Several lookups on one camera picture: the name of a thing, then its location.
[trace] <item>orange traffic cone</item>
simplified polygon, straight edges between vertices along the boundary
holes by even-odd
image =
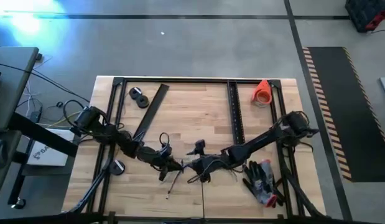
[[[271,86],[267,80],[262,80],[253,92],[251,102],[259,105],[268,105],[272,101]]]

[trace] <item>yellow and black hazard tape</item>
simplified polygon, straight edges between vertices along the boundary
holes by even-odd
[[[353,61],[352,61],[352,59],[351,59],[351,57],[350,57],[350,54],[348,53],[348,51],[347,51],[347,49],[346,49],[345,47],[343,47],[343,50],[344,50],[344,52],[346,53],[347,59],[348,59],[348,61],[350,62],[351,68],[353,69],[353,72],[354,72],[355,78],[356,78],[356,80],[357,80],[357,82],[358,82],[358,85],[359,85],[359,87],[361,88],[362,93],[364,94],[364,98],[365,98],[365,100],[366,100],[366,104],[368,105],[369,109],[370,109],[371,112],[372,112],[372,116],[373,116],[373,118],[374,118],[374,121],[375,121],[376,124],[378,125],[379,132],[380,132],[381,136],[383,137],[383,141],[384,141],[384,143],[385,143],[385,134],[384,134],[384,131],[383,131],[383,129],[381,128],[381,125],[380,125],[380,122],[379,122],[379,120],[378,120],[378,117],[377,117],[376,114],[374,113],[372,104],[371,104],[371,102],[369,101],[368,96],[366,95],[366,92],[365,92],[364,87],[362,86],[361,80],[359,79],[358,72],[357,72],[356,69],[355,69],[355,66],[354,66]]]
[[[323,120],[325,121],[328,134],[330,136],[330,141],[332,143],[333,149],[336,153],[337,161],[341,170],[341,175],[344,179],[351,182],[351,172],[348,167],[348,163],[345,157],[343,147],[341,146],[340,138],[338,137],[335,123],[332,119],[332,114],[328,107],[328,102],[325,97],[325,94],[322,90],[321,81],[319,79],[317,70],[315,69],[314,61],[312,60],[310,49],[303,47],[303,53],[305,61],[308,65],[308,70],[310,71],[311,81],[314,85],[315,94],[317,95],[319,105],[321,107]]]

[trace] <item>glove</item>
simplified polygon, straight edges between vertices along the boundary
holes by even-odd
[[[243,183],[255,196],[259,203],[266,207],[275,207],[277,196],[274,194],[274,174],[270,166],[270,160],[262,161],[260,164],[250,161],[249,168],[243,168],[247,179]]]

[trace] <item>black floor mat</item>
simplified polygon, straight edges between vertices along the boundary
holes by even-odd
[[[348,52],[309,47],[304,54],[342,176],[385,182],[385,135]]]

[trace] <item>wooden table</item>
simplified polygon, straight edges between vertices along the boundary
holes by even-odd
[[[112,81],[113,77],[97,77],[91,105],[106,111]],[[233,144],[226,85],[166,83],[165,80],[163,83],[170,88],[144,138],[147,146],[160,149],[159,134],[167,132],[170,135],[170,145],[173,147],[172,154],[175,159],[190,161],[195,156],[185,154],[194,148],[195,141],[199,139],[205,140],[207,154],[219,153],[220,149]],[[296,81],[281,79],[281,83],[287,113],[292,110],[302,110]],[[152,100],[159,85],[160,83],[128,82],[126,91],[138,86]],[[246,141],[272,126],[270,108],[259,108],[249,101],[255,87],[250,84],[238,85]],[[274,98],[277,112],[280,113],[277,95]],[[119,91],[115,97],[112,121],[116,114],[118,99]],[[126,130],[133,133],[146,109],[138,108],[136,102],[127,96],[123,111],[121,122],[125,124]],[[69,210],[76,205],[90,186],[98,146],[98,143],[90,141],[79,147],[63,210]],[[160,182],[159,173],[148,164],[128,158],[122,152],[118,153],[116,158],[125,163],[126,172],[120,176],[111,176],[106,213],[115,211],[117,216],[133,217],[206,218],[276,218],[278,214],[285,215],[285,206],[264,208],[258,204],[243,185],[243,174],[236,174],[236,180],[229,171],[218,170],[211,173],[210,183],[201,184],[198,181],[187,184],[187,180],[195,175],[193,170],[187,169],[177,180],[170,198],[166,199],[167,191],[176,175],[175,172],[168,174],[164,182]],[[270,159],[275,179],[279,179],[275,144],[255,152],[250,159],[254,161]],[[298,146],[295,160],[301,188],[318,210],[325,213],[311,149],[307,146]],[[297,214],[294,191],[290,185],[289,188],[292,207]],[[98,210],[100,192],[99,188],[96,194],[95,211]]]

